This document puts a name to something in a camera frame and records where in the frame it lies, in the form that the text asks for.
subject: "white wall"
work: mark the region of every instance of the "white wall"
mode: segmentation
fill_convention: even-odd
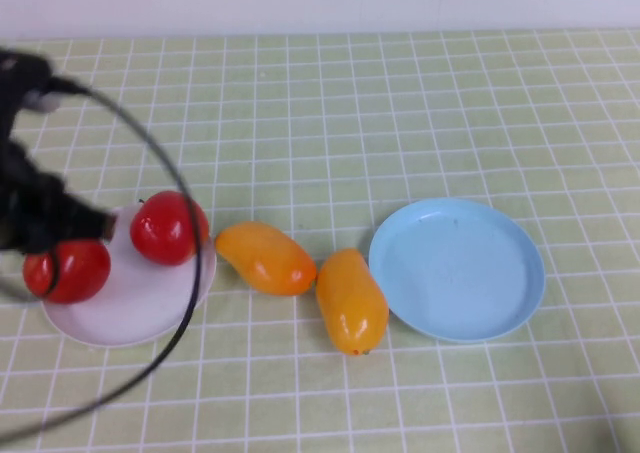
[[[13,38],[640,26],[640,0],[0,0]]]

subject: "tomato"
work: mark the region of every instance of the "tomato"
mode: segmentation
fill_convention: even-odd
[[[68,241],[60,243],[55,253],[59,265],[58,284],[45,301],[62,304],[85,301],[98,293],[107,282],[111,273],[111,257],[101,242]],[[53,261],[48,253],[29,255],[22,266],[27,288],[38,297],[49,290],[53,272]]]
[[[191,204],[202,245],[209,239],[209,221],[196,202]],[[196,252],[186,198],[177,191],[163,191],[144,202],[133,217],[129,234],[138,252],[160,265],[181,265]]]
[[[216,253],[227,260],[244,281],[262,293],[301,295],[316,278],[309,254],[279,229],[259,221],[244,221],[221,231]]]
[[[325,261],[316,299],[329,338],[342,353],[366,354],[382,340],[389,306],[358,250],[339,250]]]

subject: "red tomato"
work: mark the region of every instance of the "red tomato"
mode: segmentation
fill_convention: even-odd
[[[203,244],[209,238],[209,221],[197,203],[192,205]],[[138,252],[161,265],[181,265],[196,252],[187,202],[177,191],[163,191],[144,202],[131,222],[129,233]]]
[[[59,263],[58,285],[45,301],[78,303],[94,296],[111,273],[111,257],[99,241],[79,240],[60,243],[55,249]],[[49,254],[29,255],[22,276],[29,291],[43,296],[53,280],[53,262]]]

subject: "white plate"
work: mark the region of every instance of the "white plate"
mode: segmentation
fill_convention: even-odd
[[[136,345],[163,335],[184,316],[193,289],[196,258],[166,267],[140,255],[129,237],[129,225],[140,206],[120,210],[113,240],[107,245],[111,274],[97,295],[72,305],[43,302],[53,326],[76,341],[91,346]],[[216,271],[211,240],[202,253],[198,306],[211,288]]]

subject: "orange mango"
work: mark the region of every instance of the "orange mango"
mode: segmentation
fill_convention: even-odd
[[[360,252],[333,253],[320,268],[316,299],[333,345],[350,356],[367,354],[382,340],[389,306]]]
[[[276,296],[297,296],[311,288],[316,264],[292,238],[259,221],[244,221],[215,238],[216,253],[252,288]]]

